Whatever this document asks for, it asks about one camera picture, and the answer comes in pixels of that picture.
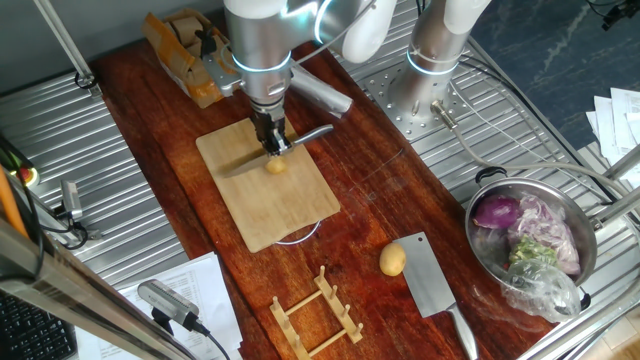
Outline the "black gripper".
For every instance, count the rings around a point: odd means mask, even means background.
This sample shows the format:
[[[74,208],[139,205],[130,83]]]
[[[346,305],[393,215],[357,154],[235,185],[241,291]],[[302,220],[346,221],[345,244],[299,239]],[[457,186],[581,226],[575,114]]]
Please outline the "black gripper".
[[[251,121],[262,148],[269,155],[283,155],[291,148],[285,133],[284,106],[281,103],[252,103],[251,107],[254,111]]]

